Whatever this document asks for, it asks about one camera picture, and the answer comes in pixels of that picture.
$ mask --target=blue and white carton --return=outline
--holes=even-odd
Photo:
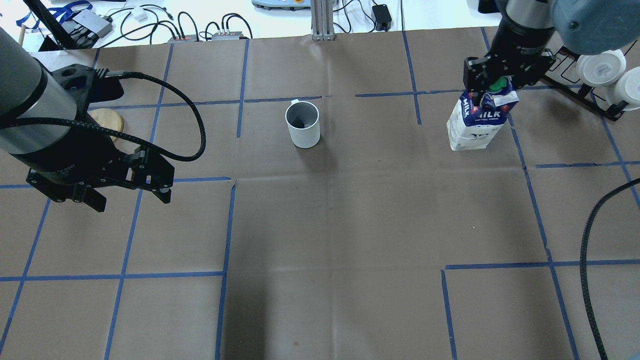
[[[481,106],[474,106],[464,91],[447,121],[449,145],[453,151],[485,149],[507,121],[507,114],[518,102],[518,94],[506,79],[498,92],[487,92]]]

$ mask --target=white plug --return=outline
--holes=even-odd
[[[134,7],[133,10],[131,10],[131,15],[133,15],[133,18],[138,22],[143,22],[147,19],[147,12],[140,6]]]

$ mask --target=black power adapter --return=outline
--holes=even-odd
[[[371,17],[376,21],[377,31],[388,31],[391,28],[391,13],[386,4],[372,6]]]

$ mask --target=wooden disc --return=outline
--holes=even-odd
[[[124,128],[124,121],[122,117],[111,109],[96,109],[89,111],[89,115],[102,127],[107,129],[122,131]],[[111,141],[116,142],[118,138],[111,136]]]

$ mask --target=blue lanyard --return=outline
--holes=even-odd
[[[61,8],[48,8],[48,10],[50,12],[54,12],[53,13],[53,17],[54,18],[57,19],[58,17],[60,17],[60,19],[58,19],[58,22],[60,24],[62,24],[63,22],[69,20],[69,18],[74,14],[73,8],[76,7],[76,6],[81,6],[81,5],[86,5],[86,8],[84,8],[84,9],[92,9],[93,8],[93,5],[90,2],[88,2],[87,0],[79,0],[79,1],[74,1],[73,3],[69,3],[69,4],[67,4],[67,5],[65,5],[65,6],[63,6]],[[24,22],[26,22],[27,20],[29,20],[30,17],[31,17],[31,12],[29,12],[22,19],[16,20],[15,24],[18,25],[18,26],[22,26],[22,24]],[[37,29],[39,25],[40,25],[40,19],[38,19],[36,21],[36,24],[33,27],[31,27],[31,28],[27,27],[27,29]]]

